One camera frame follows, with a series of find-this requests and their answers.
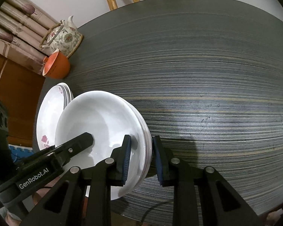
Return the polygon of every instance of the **stack of plates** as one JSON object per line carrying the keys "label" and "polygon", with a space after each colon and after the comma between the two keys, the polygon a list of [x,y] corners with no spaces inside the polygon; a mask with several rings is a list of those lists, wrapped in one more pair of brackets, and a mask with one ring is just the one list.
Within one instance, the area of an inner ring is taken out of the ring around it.
{"label": "stack of plates", "polygon": [[123,187],[111,187],[111,199],[133,191],[146,177],[152,157],[152,138],[141,114],[130,103],[109,92],[91,91],[77,96],[64,109],[59,119],[55,145],[88,132],[94,145],[71,158],[64,167],[92,167],[110,157],[114,148],[122,145],[124,136],[132,139],[128,179]]}
{"label": "stack of plates", "polygon": [[45,149],[55,144],[55,130],[58,120],[73,100],[73,94],[66,83],[52,87],[45,95],[37,118],[37,141],[39,149]]}

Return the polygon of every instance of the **gray table surface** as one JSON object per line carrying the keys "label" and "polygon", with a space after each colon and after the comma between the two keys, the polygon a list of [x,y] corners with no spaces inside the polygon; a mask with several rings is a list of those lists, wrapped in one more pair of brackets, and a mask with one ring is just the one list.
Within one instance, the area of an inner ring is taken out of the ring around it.
{"label": "gray table surface", "polygon": [[[103,90],[129,101],[164,146],[215,167],[257,214],[283,202],[282,21],[235,0],[145,0],[79,31],[84,39],[62,80],[74,96]],[[46,79],[38,109],[59,82]],[[172,198],[152,167],[111,206],[171,225]]]}

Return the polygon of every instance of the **pink curtain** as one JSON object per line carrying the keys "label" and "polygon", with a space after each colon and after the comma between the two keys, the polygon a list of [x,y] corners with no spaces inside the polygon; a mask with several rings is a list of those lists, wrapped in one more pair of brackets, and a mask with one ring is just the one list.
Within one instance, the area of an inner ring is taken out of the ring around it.
{"label": "pink curtain", "polygon": [[42,74],[50,51],[39,44],[57,23],[29,0],[6,0],[0,7],[0,54]]}

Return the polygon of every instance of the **orange cup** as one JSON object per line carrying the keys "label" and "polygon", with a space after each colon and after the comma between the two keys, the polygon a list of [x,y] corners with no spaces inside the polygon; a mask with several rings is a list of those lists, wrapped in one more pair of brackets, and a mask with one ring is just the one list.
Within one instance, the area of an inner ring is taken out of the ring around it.
{"label": "orange cup", "polygon": [[48,76],[54,79],[62,79],[68,75],[70,63],[68,58],[57,49],[49,57],[43,59],[45,66],[43,76]]}

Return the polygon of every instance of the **ceramic teapot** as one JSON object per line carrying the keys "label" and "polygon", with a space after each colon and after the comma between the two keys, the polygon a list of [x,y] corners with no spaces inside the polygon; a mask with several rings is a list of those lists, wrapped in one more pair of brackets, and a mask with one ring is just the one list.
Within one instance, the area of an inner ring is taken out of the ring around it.
{"label": "ceramic teapot", "polygon": [[51,53],[59,49],[59,51],[69,58],[83,39],[83,35],[77,31],[77,27],[74,25],[72,18],[73,16],[70,16],[67,22],[61,20],[61,23],[49,30],[40,43],[40,47],[49,48]]}

